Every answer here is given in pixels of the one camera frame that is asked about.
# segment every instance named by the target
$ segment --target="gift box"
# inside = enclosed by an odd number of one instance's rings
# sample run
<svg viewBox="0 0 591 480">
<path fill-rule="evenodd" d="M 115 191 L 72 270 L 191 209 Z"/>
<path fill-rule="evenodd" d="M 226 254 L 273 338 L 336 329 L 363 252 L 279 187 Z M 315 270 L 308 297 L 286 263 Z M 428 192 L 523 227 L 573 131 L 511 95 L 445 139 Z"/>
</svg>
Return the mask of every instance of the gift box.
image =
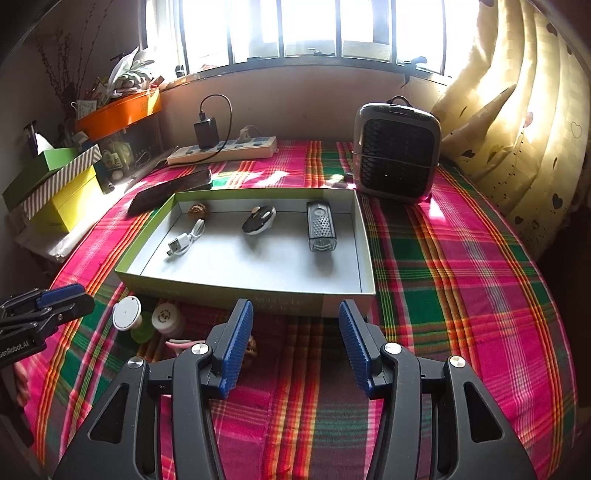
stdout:
<svg viewBox="0 0 591 480">
<path fill-rule="evenodd" d="M 93 166 L 67 183 L 31 218 L 39 232 L 71 232 L 103 195 Z"/>
<path fill-rule="evenodd" d="M 54 173 L 20 204 L 25 218 L 31 220 L 59 191 L 99 160 L 100 149 L 95 145 Z"/>
<path fill-rule="evenodd" d="M 17 207 L 38 185 L 77 156 L 75 148 L 56 148 L 45 150 L 30 161 L 2 194 L 8 211 Z"/>
</svg>

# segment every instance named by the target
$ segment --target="window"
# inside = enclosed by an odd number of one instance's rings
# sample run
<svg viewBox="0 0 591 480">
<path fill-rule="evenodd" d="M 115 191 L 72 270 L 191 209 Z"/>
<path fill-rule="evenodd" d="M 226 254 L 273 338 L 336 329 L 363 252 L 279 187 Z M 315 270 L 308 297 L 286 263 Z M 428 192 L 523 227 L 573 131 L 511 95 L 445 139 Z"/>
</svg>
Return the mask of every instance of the window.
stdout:
<svg viewBox="0 0 591 480">
<path fill-rule="evenodd" d="M 296 57 L 395 71 L 425 57 L 419 68 L 453 77 L 478 9 L 479 0 L 147 0 L 146 33 L 169 77 Z"/>
</svg>

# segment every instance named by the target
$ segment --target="yellow curtain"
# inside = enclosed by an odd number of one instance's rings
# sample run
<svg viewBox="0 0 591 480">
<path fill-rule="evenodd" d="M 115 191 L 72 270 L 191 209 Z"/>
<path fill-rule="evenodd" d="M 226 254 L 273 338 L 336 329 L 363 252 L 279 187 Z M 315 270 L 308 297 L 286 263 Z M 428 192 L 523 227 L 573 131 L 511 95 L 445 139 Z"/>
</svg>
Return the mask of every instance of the yellow curtain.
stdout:
<svg viewBox="0 0 591 480">
<path fill-rule="evenodd" d="M 589 79 L 527 0 L 480 0 L 469 62 L 433 108 L 441 153 L 497 205 L 534 258 L 552 243 L 583 167 Z"/>
</svg>

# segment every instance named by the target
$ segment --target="smartphone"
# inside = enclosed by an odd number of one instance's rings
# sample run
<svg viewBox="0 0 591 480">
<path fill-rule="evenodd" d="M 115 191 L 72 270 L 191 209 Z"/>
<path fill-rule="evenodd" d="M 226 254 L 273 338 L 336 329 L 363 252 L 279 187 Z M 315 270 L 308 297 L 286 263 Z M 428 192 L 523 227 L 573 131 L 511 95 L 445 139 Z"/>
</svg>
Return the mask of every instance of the smartphone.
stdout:
<svg viewBox="0 0 591 480">
<path fill-rule="evenodd" d="M 129 205 L 127 214 L 136 216 L 160 208 L 173 194 L 188 190 L 209 190 L 212 187 L 212 173 L 199 170 L 179 179 L 166 181 L 139 192 Z"/>
</svg>

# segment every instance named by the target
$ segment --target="walnut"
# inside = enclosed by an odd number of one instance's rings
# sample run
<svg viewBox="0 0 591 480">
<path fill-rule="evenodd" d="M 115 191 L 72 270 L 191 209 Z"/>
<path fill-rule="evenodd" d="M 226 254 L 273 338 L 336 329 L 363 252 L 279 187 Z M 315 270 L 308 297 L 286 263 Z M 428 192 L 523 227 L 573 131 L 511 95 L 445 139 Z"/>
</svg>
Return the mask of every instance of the walnut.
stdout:
<svg viewBox="0 0 591 480">
<path fill-rule="evenodd" d="M 193 222 L 205 220 L 207 217 L 207 207 L 202 203 L 196 203 L 189 209 L 189 218 Z"/>
<path fill-rule="evenodd" d="M 242 368 L 248 369 L 251 367 L 254 359 L 256 358 L 256 342 L 255 338 L 251 335 L 248 338 L 248 343 L 246 344 L 246 351 L 244 352 L 244 360 L 242 360 Z"/>
</svg>

